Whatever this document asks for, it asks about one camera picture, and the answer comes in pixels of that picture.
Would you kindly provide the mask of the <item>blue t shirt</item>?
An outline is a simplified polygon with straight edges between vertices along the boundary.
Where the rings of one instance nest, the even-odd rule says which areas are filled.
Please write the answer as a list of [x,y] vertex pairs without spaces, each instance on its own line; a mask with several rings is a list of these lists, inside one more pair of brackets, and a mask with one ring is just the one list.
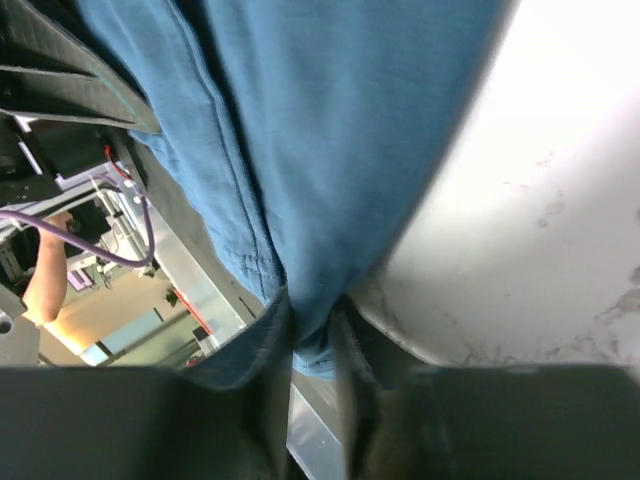
[[386,253],[443,153],[502,1],[81,1],[158,120],[137,139],[252,294],[286,289],[295,368]]

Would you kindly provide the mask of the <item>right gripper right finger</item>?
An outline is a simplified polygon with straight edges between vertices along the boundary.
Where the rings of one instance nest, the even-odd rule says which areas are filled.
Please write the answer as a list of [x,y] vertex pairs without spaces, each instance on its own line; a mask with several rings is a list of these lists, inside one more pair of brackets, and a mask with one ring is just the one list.
[[596,364],[436,366],[334,310],[349,479],[635,479],[639,379]]

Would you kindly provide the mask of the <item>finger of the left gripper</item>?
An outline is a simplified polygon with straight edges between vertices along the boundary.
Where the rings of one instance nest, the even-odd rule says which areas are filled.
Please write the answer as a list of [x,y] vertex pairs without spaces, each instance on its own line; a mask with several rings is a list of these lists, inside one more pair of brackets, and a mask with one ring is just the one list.
[[1,3],[1,112],[146,133],[158,120],[71,1]]

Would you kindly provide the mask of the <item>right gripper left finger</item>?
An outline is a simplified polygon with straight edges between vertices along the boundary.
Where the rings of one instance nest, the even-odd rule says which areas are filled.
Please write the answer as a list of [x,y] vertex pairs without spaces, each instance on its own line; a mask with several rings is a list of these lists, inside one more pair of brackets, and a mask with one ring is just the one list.
[[5,479],[283,479],[295,318],[286,290],[195,366],[1,372]]

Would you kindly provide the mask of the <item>person forearm in background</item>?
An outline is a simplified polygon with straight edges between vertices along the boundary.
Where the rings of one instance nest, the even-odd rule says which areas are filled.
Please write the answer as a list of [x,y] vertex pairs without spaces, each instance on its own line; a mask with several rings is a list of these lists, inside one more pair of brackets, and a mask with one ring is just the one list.
[[41,326],[58,317],[67,293],[65,242],[53,233],[38,228],[39,247],[34,272],[22,300],[25,318]]

